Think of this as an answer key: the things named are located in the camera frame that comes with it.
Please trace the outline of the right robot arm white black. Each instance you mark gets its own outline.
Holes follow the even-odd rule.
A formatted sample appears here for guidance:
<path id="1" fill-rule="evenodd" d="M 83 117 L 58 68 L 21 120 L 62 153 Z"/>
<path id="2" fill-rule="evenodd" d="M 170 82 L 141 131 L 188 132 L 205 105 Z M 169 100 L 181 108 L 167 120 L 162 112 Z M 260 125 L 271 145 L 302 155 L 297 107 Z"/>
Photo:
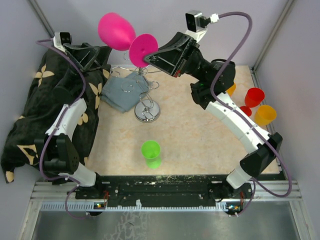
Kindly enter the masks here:
<path id="1" fill-rule="evenodd" d="M 196 40 L 182 32 L 177 32 L 159 50 L 146 54 L 143 60 L 175 78 L 182 74 L 196 78 L 197 82 L 190 85 L 193 101 L 224 123 L 244 146 L 246 156 L 223 183 L 224 194 L 235 198 L 245 182 L 258 177 L 276 158 L 275 152 L 283 141 L 279 133 L 270 134 L 254 123 L 227 94 L 227 89 L 234 83 L 235 64 L 227 63 L 211 88 L 214 77 L 226 61 L 207 61 Z"/>

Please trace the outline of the green plastic wine glass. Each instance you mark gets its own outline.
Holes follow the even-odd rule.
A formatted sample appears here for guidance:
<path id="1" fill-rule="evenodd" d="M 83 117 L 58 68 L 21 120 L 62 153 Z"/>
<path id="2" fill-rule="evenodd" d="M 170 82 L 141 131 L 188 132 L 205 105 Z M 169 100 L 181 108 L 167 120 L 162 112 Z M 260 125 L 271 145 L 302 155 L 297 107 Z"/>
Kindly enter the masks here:
<path id="1" fill-rule="evenodd" d="M 141 153 L 149 168 L 156 169 L 161 165 L 161 146 L 155 140 L 144 142 L 141 146 Z"/>

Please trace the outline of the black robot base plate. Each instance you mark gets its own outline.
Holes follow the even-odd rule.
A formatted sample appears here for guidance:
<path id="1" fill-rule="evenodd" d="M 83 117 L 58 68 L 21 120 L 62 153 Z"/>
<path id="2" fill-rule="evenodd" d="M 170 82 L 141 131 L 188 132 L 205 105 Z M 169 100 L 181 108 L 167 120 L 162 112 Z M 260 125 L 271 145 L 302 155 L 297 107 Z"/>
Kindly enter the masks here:
<path id="1" fill-rule="evenodd" d="M 109 207 L 214 207 L 227 199 L 249 199 L 250 183 L 233 189 L 226 175 L 99 176 L 91 187 L 75 191 L 77 200 L 106 201 Z"/>

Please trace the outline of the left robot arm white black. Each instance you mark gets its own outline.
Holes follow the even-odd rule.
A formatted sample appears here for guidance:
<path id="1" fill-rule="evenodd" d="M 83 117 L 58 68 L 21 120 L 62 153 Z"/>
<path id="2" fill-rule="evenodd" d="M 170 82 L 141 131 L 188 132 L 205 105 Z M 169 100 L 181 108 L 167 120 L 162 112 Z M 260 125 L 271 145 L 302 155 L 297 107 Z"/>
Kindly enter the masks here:
<path id="1" fill-rule="evenodd" d="M 65 43 L 63 46 L 64 51 L 48 46 L 68 62 L 68 69 L 53 91 L 54 97 L 63 104 L 60 112 L 45 136 L 35 139 L 35 146 L 41 151 L 39 170 L 48 181 L 71 180 L 79 187 L 86 187 L 87 194 L 97 199 L 104 192 L 99 174 L 84 166 L 84 160 L 75 147 L 76 140 L 83 142 L 89 138 L 84 135 L 75 137 L 74 132 L 88 110 L 86 101 L 89 95 L 86 91 L 94 94 L 93 110 L 98 111 L 100 90 L 111 71 L 107 62 L 112 49 L 88 43 L 79 46 Z"/>

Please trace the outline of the pink plastic wine glass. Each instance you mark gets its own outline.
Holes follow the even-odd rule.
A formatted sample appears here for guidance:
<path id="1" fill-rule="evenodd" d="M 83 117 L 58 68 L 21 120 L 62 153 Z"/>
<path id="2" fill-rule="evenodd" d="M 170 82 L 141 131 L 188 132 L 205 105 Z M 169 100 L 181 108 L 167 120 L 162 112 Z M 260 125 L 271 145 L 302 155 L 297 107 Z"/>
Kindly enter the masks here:
<path id="1" fill-rule="evenodd" d="M 144 58 L 158 51 L 156 38 L 144 33 L 136 35 L 131 23 L 115 12 L 105 14 L 98 22 L 99 38 L 110 48 L 127 51 L 129 60 L 137 68 L 145 68 L 149 64 Z"/>

